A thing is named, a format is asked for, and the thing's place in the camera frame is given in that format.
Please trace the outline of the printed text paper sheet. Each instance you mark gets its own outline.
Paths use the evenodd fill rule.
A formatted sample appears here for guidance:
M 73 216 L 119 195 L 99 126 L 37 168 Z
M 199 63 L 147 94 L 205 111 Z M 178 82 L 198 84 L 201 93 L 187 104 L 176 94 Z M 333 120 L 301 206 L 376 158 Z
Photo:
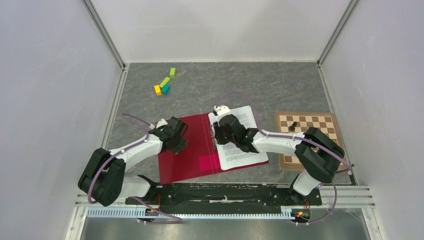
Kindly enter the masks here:
M 231 114 L 236 116 L 240 123 L 246 128 L 257 128 L 256 120 L 254 118 L 254 114 L 250 106 L 243 106 L 230 110 Z M 213 123 L 219 121 L 223 117 L 218 118 L 212 112 L 208 114 L 208 118 L 214 138 L 215 132 L 213 129 Z M 214 143 L 217 149 L 220 169 L 223 171 L 228 171 L 237 168 L 245 168 L 248 166 L 263 164 L 268 161 L 268 156 L 266 153 L 243 152 L 238 149 L 233 143 L 217 145 L 215 138 Z

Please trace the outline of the red clip file folder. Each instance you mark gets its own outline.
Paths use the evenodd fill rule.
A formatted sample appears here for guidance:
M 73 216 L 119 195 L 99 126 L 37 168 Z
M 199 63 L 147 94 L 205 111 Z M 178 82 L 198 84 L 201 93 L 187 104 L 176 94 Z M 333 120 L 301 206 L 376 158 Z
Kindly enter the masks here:
M 268 158 L 262 164 L 221 170 L 208 113 L 185 116 L 181 120 L 188 125 L 184 135 L 185 149 L 178 154 L 167 151 L 158 155 L 159 178 L 163 185 L 269 163 Z

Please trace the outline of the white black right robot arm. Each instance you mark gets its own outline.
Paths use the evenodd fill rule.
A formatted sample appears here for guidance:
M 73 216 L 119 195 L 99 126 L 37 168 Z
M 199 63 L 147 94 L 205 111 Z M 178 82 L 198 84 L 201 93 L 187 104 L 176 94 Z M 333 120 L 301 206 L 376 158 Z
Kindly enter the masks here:
M 295 204 L 306 201 L 319 185 L 332 183 L 341 164 L 348 166 L 344 160 L 345 151 L 316 127 L 292 134 L 269 132 L 245 127 L 233 114 L 219 117 L 212 127 L 218 145 L 231 143 L 244 153 L 297 157 L 304 170 L 288 191 L 289 199 Z

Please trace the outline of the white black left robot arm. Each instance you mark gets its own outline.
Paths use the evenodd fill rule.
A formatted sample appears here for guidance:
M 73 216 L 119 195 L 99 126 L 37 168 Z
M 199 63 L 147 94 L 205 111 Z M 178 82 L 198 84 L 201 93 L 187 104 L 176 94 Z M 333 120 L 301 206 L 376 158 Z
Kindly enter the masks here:
M 112 150 L 100 147 L 92 153 L 77 182 L 90 204 L 108 207 L 119 198 L 130 197 L 138 197 L 145 204 L 156 200 L 154 182 L 146 177 L 129 177 L 126 172 L 149 157 L 184 150 L 188 124 L 173 116 L 142 129 L 145 135 L 138 140 Z

